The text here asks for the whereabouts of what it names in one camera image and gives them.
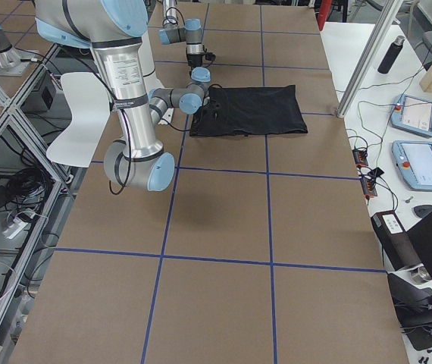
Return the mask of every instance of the black cloth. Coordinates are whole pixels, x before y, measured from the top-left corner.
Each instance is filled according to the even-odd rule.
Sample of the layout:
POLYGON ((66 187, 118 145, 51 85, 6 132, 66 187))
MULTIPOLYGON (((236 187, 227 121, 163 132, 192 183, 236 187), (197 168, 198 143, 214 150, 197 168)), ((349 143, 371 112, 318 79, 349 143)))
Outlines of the black cloth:
POLYGON ((266 135, 307 133, 295 85, 209 88, 208 104, 193 116, 189 135, 266 135))

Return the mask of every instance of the red object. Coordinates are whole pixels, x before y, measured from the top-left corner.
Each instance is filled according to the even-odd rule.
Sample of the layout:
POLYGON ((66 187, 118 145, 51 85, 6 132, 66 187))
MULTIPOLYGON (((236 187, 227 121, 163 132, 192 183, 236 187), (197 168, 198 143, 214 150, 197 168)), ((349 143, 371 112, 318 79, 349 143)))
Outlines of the red object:
POLYGON ((332 0, 322 0, 321 8, 319 9, 319 15, 317 16, 317 25, 319 30, 324 29, 325 21, 329 15, 330 6, 332 6, 332 0))

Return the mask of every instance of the table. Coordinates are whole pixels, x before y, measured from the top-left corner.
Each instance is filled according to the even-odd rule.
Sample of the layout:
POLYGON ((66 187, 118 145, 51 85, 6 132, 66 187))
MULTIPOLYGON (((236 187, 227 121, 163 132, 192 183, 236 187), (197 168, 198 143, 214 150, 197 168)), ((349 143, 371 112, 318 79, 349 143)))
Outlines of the table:
MULTIPOLYGON (((354 71, 358 59, 365 47, 368 37, 373 29, 372 24, 338 24, 326 23, 322 32, 322 40, 324 42, 327 59, 329 61, 330 70, 333 75, 333 82, 336 87, 338 97, 341 97, 346 88, 347 83, 354 71)), ((408 41, 405 41, 402 52, 396 59, 396 63, 391 67, 388 74, 380 74, 377 72, 377 67, 383 59, 389 44, 394 41, 398 35, 403 35, 399 26, 393 25, 386 35, 376 58, 372 62, 372 66, 363 81, 362 88, 374 84, 394 83, 385 86, 376 86, 370 89, 361 89, 355 101, 352 103, 348 114, 345 116, 346 127, 348 128, 349 135, 354 135, 351 129, 356 130, 358 135, 364 137, 370 144, 378 141, 376 136, 373 136, 362 128, 361 120, 358 116, 358 103, 362 100, 371 101, 378 105, 387 105, 396 101, 396 98, 406 90, 407 94, 417 96, 423 99, 432 100, 432 93, 424 93, 420 86, 419 81, 424 76, 425 70, 421 70, 415 78, 409 78, 403 83, 397 83, 401 80, 411 77, 417 73, 421 67, 421 62, 418 60, 415 52, 408 41)), ((399 172, 393 161, 391 154, 391 143, 394 140, 425 140, 425 138, 416 136, 405 131, 395 129, 391 126, 386 128, 387 120, 390 113, 390 107, 377 107, 373 105, 362 105, 362 120, 364 126, 373 130, 379 135, 382 135, 386 130, 383 138, 383 149, 380 157, 379 147, 375 146, 368 151, 368 161, 371 167, 374 168, 378 165, 384 170, 383 178, 390 185, 391 190, 398 196, 399 206, 396 214, 399 216, 400 221, 406 230, 416 224, 419 220, 412 213, 414 206, 423 204, 432 205, 431 192, 417 192, 411 191, 402 181, 399 172)), ((391 195, 383 187, 377 186, 378 197, 373 198, 369 202, 368 211, 372 216, 376 212, 390 210, 392 207, 391 195)), ((400 277, 409 280, 408 271, 399 273, 400 277)), ((416 352, 408 339, 404 337, 410 362, 417 362, 421 356, 429 356, 426 352, 416 352)))
MULTIPOLYGON (((10 362, 406 363, 313 10, 180 10, 202 19, 212 82, 296 84, 309 134, 159 125, 174 182, 112 196, 110 120, 10 362)), ((185 45, 159 45, 160 23, 158 77, 185 84, 185 45)))

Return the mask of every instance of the white connector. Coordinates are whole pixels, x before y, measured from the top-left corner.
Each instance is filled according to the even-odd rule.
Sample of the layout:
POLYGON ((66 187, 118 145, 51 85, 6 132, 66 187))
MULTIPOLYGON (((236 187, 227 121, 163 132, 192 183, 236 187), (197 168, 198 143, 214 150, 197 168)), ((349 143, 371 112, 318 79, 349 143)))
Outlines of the white connector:
POLYGON ((25 209, 19 212, 9 224, 8 228, 2 231, 2 234, 7 239, 14 239, 30 222, 33 217, 37 214, 32 209, 25 209))

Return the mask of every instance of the label on robot arm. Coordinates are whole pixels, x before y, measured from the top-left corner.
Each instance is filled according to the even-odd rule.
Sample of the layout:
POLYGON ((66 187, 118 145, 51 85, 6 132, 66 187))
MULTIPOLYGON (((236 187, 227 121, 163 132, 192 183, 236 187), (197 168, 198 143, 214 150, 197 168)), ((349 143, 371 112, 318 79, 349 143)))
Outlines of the label on robot arm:
POLYGON ((123 89, 142 83, 142 71, 137 58, 125 61, 105 61, 105 68, 111 85, 123 89))
POLYGON ((403 232, 403 229, 401 228, 401 226, 399 226, 395 215, 383 215, 383 220, 391 234, 398 234, 403 232))

